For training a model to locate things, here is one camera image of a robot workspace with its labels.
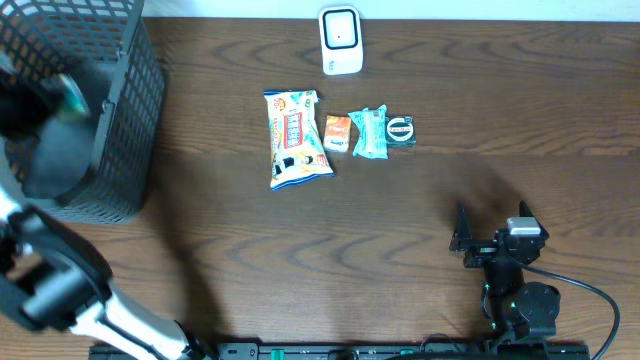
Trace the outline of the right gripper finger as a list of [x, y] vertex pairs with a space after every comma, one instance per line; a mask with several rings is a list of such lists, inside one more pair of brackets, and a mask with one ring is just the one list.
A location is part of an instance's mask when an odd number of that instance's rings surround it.
[[527, 204], [526, 201], [521, 201], [519, 203], [519, 215], [520, 215], [520, 217], [534, 217], [537, 220], [537, 222], [539, 223], [539, 225], [541, 226], [541, 229], [542, 229], [541, 234], [538, 235], [538, 236], [544, 237], [545, 239], [549, 238], [548, 231], [544, 228], [544, 226], [534, 216], [532, 210], [530, 209], [530, 207], [529, 207], [529, 205]]
[[468, 215], [464, 205], [459, 203], [456, 207], [456, 221], [449, 250], [452, 252], [466, 251], [472, 241], [473, 237]]

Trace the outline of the teal snack packet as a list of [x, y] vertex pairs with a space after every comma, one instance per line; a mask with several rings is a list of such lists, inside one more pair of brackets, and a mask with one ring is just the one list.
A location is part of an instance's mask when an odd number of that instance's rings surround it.
[[385, 132], [386, 111], [387, 106], [382, 104], [377, 109], [365, 108], [349, 113], [349, 118], [359, 131], [358, 140], [353, 150], [354, 156], [368, 159], [388, 158]]

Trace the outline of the small orange carton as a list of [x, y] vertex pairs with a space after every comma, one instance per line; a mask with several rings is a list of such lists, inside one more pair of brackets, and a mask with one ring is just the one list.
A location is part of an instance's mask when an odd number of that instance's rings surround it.
[[351, 118], [328, 115], [323, 146], [326, 151], [346, 153], [349, 149]]

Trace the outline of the large yellow snack bag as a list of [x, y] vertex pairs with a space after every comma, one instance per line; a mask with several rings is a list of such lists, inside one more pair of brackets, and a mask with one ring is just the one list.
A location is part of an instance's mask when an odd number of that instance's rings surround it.
[[265, 90], [270, 132], [270, 188], [333, 176], [315, 119], [315, 90]]

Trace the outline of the light blue tissue pack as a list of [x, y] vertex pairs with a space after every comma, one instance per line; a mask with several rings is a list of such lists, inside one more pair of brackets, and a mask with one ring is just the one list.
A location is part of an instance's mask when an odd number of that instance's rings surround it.
[[58, 115], [66, 121], [79, 121], [91, 114], [88, 103], [75, 80], [66, 74], [58, 76], [63, 98], [58, 108]]

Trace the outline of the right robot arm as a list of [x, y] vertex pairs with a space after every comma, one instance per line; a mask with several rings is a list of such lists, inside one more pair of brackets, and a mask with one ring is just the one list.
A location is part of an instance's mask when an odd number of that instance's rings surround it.
[[481, 304], [495, 335], [485, 342], [497, 354], [508, 346], [543, 343], [556, 333], [560, 310], [557, 288], [527, 282], [523, 270], [539, 258], [549, 233], [528, 205], [519, 203], [519, 215], [489, 240], [475, 239], [463, 205], [456, 210], [456, 224], [449, 250], [464, 254], [466, 268], [481, 268], [485, 285]]

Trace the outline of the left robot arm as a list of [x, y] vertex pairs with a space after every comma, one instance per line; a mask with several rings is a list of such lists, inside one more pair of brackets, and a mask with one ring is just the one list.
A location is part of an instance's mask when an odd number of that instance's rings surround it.
[[54, 328], [137, 359], [211, 359], [213, 350], [125, 294], [74, 222], [117, 223], [142, 205], [162, 101], [161, 74], [79, 62], [50, 75], [1, 78], [2, 312], [31, 331]]

